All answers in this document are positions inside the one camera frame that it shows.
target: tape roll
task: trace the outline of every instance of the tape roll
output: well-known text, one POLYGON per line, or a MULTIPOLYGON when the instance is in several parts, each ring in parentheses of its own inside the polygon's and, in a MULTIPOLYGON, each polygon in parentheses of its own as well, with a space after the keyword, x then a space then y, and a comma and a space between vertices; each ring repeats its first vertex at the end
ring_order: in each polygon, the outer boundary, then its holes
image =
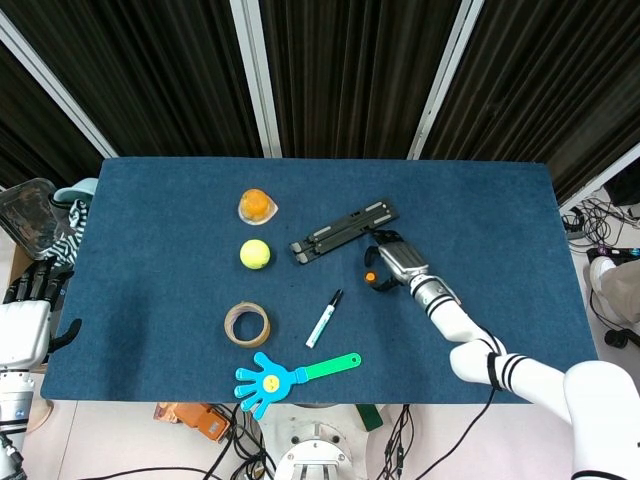
POLYGON ((251 302, 241 302, 238 305, 235 305, 227 312, 227 316, 224 317, 224 331, 231 340, 236 345, 240 345, 244 348, 255 348, 262 345, 269 338, 269 333, 271 333, 271 324, 269 323, 269 317, 267 317, 267 312, 264 311, 260 305, 256 305, 251 302), (241 315, 245 313, 257 313, 262 317, 262 331, 260 334, 252 339, 252 340, 240 340, 233 333, 233 326, 236 323, 236 320, 240 318, 241 315))

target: tennis ball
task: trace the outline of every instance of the tennis ball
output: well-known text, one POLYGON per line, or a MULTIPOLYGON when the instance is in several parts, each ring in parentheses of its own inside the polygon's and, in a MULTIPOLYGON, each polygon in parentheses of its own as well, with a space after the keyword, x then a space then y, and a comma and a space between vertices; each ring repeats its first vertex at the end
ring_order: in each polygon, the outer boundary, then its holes
POLYGON ((240 261, 252 270, 259 270, 269 263, 271 252, 269 246, 262 240, 248 240, 244 242, 240 249, 240 261))

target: robotic arm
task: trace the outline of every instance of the robotic arm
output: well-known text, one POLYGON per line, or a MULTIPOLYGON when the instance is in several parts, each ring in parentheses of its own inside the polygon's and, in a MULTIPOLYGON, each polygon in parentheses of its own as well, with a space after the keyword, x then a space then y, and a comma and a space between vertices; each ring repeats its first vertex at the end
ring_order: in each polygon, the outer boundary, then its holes
POLYGON ((580 363, 564 374, 524 355, 507 353, 500 340, 462 310, 447 284, 429 274, 429 266, 413 246, 393 231, 372 235, 378 246, 369 247, 365 264, 370 267, 379 255, 391 271, 391 278, 372 287, 379 291, 409 287, 440 333, 462 343, 449 357, 460 379, 509 390, 571 424, 572 479, 640 478, 640 396, 629 374, 600 361, 580 363))
POLYGON ((29 421, 34 381, 29 371, 68 345, 80 330, 51 337, 49 314, 72 272, 52 272, 53 258, 34 263, 8 289, 0 305, 0 479, 22 480, 20 450, 29 421))

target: cable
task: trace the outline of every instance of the cable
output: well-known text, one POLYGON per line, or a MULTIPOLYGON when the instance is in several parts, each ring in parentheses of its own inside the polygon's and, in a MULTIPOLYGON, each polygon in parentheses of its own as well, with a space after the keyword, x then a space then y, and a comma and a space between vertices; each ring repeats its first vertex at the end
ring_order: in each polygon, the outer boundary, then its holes
MULTIPOLYGON (((613 248, 620 241, 622 230, 626 225, 629 225, 635 229, 640 229, 640 219, 634 219, 630 217, 619 207, 616 207, 611 202, 605 202, 598 198, 588 198, 578 204, 578 209, 581 211, 584 217, 584 225, 582 230, 584 232, 587 241, 586 244, 575 243, 569 241, 570 249, 574 253, 586 253, 586 251, 575 250, 575 248, 592 248, 592 247, 607 247, 613 248), (615 234, 615 239, 611 240, 614 236, 614 228, 609 223, 609 219, 615 219, 620 222, 620 227, 615 234)), ((562 221, 568 226, 579 226, 580 218, 574 213, 568 213, 562 216, 562 221)))
POLYGON ((393 430, 391 431, 391 435, 389 436, 389 440, 387 441, 384 449, 384 466, 376 477, 376 480, 393 479, 394 474, 397 474, 397 478, 400 478, 402 475, 404 460, 411 451, 415 437, 415 425, 413 423, 413 416, 411 415, 410 407, 411 406, 409 404, 404 404, 402 406, 402 411, 393 425, 393 430), (402 433, 407 425, 411 426, 411 438, 409 440, 409 445, 405 450, 402 444, 402 433))
POLYGON ((465 439, 465 437, 467 436, 467 434, 471 431, 471 429, 473 428, 473 426, 476 424, 476 422, 478 420, 480 420, 480 418, 482 418, 482 416, 487 412, 487 410, 489 409, 489 407, 491 406, 491 402, 493 402, 493 396, 496 394, 496 389, 493 388, 491 389, 491 394, 489 395, 489 399, 487 400, 487 403, 485 404, 485 406, 482 408, 482 410, 480 411, 480 413, 478 413, 478 415, 476 415, 476 417, 471 421, 471 423, 469 424, 469 426, 467 427, 467 429, 464 431, 464 433, 462 434, 462 436, 460 437, 460 439, 456 442, 456 444, 451 447, 451 450, 449 450, 447 453, 445 453, 442 457, 440 457, 438 460, 436 460, 435 462, 433 462, 433 464, 431 464, 431 466, 429 468, 427 468, 424 472, 422 472, 418 478, 416 478, 416 480, 420 480, 421 478, 424 478, 425 476, 427 476, 429 474, 429 472, 431 472, 434 468, 436 468, 440 463, 442 463, 444 460, 446 460, 447 458, 449 458, 451 456, 451 454, 453 452, 456 451, 456 449, 460 446, 460 444, 462 443, 462 441, 465 439))
POLYGON ((3 453, 7 457, 9 457, 9 461, 13 464, 12 469, 14 473, 16 474, 24 473, 22 471, 22 462, 24 462, 24 457, 18 451, 18 449, 13 446, 13 442, 11 441, 9 436, 3 431, 0 431, 0 445, 4 450, 3 453))
POLYGON ((604 315, 599 313, 595 307, 593 306, 593 294, 594 290, 591 289, 591 293, 589 294, 589 306, 591 307, 591 311, 596 316, 596 318, 602 323, 606 328, 611 328, 613 330, 620 330, 620 326, 613 323, 611 320, 607 319, 604 315))
MULTIPOLYGON (((110 478, 124 477, 125 475, 133 475, 135 473, 158 472, 158 471, 166 471, 166 470, 182 470, 185 472, 207 473, 204 470, 201 470, 199 468, 192 468, 192 467, 149 467, 149 468, 137 468, 135 470, 127 470, 124 472, 112 473, 111 475, 107 475, 104 477, 81 478, 80 480, 109 480, 110 478)), ((216 480, 222 480, 220 477, 217 477, 215 475, 213 475, 212 478, 215 478, 216 480)))
POLYGON ((233 446, 233 449, 242 460, 242 464, 231 474, 229 480, 238 480, 241 478, 241 475, 244 473, 248 480, 258 480, 265 476, 269 478, 273 478, 272 472, 276 470, 276 464, 271 458, 271 456, 267 453, 267 450, 264 446, 264 440, 262 434, 260 434, 260 438, 256 438, 255 434, 252 431, 253 424, 251 417, 249 414, 243 412, 242 413, 242 422, 239 423, 239 419, 237 417, 239 405, 231 411, 228 407, 224 405, 216 405, 216 407, 221 407, 222 409, 229 412, 229 421, 231 422, 231 427, 229 428, 229 441, 224 447, 222 453, 218 456, 214 464, 211 466, 208 472, 206 472, 203 480, 210 478, 213 472, 218 468, 220 463, 222 462, 224 456, 227 454, 228 450, 233 446), (251 446, 243 445, 242 440, 247 439, 251 446), (253 447, 257 449, 256 452, 252 452, 253 447))
POLYGON ((233 418, 233 411, 227 407, 224 403, 210 403, 211 407, 216 410, 218 413, 227 417, 227 420, 231 421, 233 418))

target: orange object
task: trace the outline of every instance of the orange object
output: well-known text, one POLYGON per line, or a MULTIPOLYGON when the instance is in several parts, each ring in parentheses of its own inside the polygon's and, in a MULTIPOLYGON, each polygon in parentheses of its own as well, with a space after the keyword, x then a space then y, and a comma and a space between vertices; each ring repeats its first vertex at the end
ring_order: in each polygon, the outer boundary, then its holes
POLYGON ((367 272, 364 276, 364 281, 368 284, 376 283, 377 279, 378 277, 375 272, 367 272))
POLYGON ((191 428, 197 428, 206 437, 216 442, 222 440, 231 426, 229 420, 206 403, 179 403, 174 413, 182 423, 191 428))
POLYGON ((249 220, 259 222, 269 214, 269 197, 262 190, 247 190, 240 199, 242 215, 249 220))
POLYGON ((238 215, 249 225, 262 225, 278 211, 276 203, 262 190, 252 188, 242 194, 238 204, 238 215))

